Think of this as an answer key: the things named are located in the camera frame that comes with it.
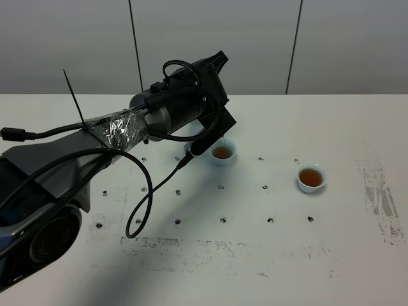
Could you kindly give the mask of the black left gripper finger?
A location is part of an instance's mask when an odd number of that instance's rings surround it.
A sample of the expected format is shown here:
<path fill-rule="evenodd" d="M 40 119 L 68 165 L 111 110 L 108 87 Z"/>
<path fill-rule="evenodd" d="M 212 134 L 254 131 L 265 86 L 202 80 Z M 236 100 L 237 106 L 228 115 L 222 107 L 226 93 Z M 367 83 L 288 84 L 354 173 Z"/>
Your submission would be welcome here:
<path fill-rule="evenodd" d="M 220 50 L 215 55 L 207 58 L 207 64 L 212 64 L 216 72 L 220 72 L 223 66 L 229 61 L 226 54 Z"/>

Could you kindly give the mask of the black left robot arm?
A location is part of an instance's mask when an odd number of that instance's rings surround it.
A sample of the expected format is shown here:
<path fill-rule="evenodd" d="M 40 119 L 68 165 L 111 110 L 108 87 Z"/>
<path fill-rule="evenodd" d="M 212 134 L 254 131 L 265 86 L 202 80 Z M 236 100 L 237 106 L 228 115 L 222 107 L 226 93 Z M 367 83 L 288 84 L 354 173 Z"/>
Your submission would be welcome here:
<path fill-rule="evenodd" d="M 130 154 L 139 143 L 185 143 L 181 169 L 235 125 L 219 78 L 224 52 L 194 63 L 168 61 L 177 69 L 135 95 L 119 112 L 43 133 L 5 127 L 1 138 L 15 146 L 1 154 L 1 289 L 53 263 L 73 245 L 90 210 L 89 183 L 121 157 L 145 176 L 152 206 L 156 186 Z"/>

